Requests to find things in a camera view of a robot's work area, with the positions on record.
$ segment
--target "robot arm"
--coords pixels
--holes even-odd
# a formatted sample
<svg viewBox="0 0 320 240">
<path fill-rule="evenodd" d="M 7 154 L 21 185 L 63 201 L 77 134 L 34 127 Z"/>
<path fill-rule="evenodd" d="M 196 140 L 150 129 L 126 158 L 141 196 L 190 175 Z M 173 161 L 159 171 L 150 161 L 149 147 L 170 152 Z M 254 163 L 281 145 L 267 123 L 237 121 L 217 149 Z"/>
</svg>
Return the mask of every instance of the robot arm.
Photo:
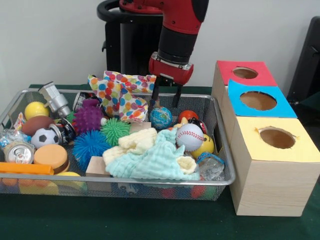
<svg viewBox="0 0 320 240">
<path fill-rule="evenodd" d="M 163 25 L 158 52 L 149 61 L 150 73 L 157 76 L 152 98 L 157 99 L 159 84 L 163 79 L 178 85 L 173 105 L 176 107 L 194 66 L 189 63 L 198 32 L 208 9 L 209 0 L 133 0 L 142 6 L 159 8 L 163 13 Z"/>
</svg>

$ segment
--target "small globe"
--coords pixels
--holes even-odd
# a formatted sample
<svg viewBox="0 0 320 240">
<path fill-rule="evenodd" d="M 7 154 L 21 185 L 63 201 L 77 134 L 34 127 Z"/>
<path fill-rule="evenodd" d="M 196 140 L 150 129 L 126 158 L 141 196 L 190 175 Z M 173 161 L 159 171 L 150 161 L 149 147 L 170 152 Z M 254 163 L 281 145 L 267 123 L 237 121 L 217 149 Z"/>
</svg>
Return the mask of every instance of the small globe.
<svg viewBox="0 0 320 240">
<path fill-rule="evenodd" d="M 157 107 L 151 111 L 149 119 L 155 129 L 167 129 L 172 123 L 172 114 L 166 107 Z"/>
</svg>

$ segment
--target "colorful polka dot cloth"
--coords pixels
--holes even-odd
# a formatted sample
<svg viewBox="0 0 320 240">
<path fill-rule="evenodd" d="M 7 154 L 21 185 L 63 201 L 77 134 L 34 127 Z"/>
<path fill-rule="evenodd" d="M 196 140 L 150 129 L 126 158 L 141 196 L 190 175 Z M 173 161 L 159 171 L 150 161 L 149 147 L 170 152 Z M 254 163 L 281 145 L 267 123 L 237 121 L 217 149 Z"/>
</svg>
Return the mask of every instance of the colorful polka dot cloth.
<svg viewBox="0 0 320 240">
<path fill-rule="evenodd" d="M 103 79 L 92 75 L 88 83 L 110 117 L 125 122 L 142 122 L 148 113 L 148 103 L 132 93 L 152 93 L 156 76 L 125 75 L 105 71 Z"/>
</svg>

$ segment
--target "mint green towel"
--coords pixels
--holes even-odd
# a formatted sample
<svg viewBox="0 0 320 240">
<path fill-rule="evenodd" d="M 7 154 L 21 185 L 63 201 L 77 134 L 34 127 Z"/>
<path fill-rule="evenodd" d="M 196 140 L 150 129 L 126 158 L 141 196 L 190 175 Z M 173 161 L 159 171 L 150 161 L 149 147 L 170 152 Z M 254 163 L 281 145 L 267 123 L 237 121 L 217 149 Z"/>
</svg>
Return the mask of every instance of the mint green towel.
<svg viewBox="0 0 320 240">
<path fill-rule="evenodd" d="M 176 148 L 177 129 L 162 130 L 155 145 L 142 155 L 127 153 L 108 164 L 106 171 L 117 178 L 199 180 L 198 172 L 184 174 L 177 158 L 184 155 L 185 146 Z"/>
</svg>

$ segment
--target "wire mesh basket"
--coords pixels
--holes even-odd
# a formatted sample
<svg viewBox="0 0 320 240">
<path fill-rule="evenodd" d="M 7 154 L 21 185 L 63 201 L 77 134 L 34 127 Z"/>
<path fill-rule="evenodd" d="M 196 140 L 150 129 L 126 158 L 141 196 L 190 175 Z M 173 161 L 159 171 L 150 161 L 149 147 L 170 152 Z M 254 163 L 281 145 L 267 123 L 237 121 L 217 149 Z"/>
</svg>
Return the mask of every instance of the wire mesh basket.
<svg viewBox="0 0 320 240">
<path fill-rule="evenodd" d="M 77 90 L 59 90 L 72 108 Z M 146 100 L 150 94 L 136 94 Z M 91 197 L 125 197 L 150 199 L 179 200 L 211 200 L 218 199 L 227 185 L 235 180 L 233 159 L 227 143 L 226 133 L 217 101 L 209 95 L 182 94 L 177 108 L 172 108 L 173 94 L 160 94 L 160 104 L 170 109 L 173 122 L 185 110 L 192 110 L 207 126 L 208 135 L 214 139 L 214 154 L 225 161 L 220 180 L 216 181 L 177 181 L 153 179 L 123 179 L 115 177 L 86 176 L 77 165 L 72 154 L 72 145 L 65 147 L 70 162 L 69 171 L 80 176 L 31 175 L 0 173 L 0 193 L 3 194 L 36 194 L 60 196 L 91 196 Z M 11 128 L 20 112 L 34 101 L 45 103 L 37 89 L 19 92 L 0 116 L 2 128 Z M 3 152 L 0 162 L 4 162 Z"/>
</svg>

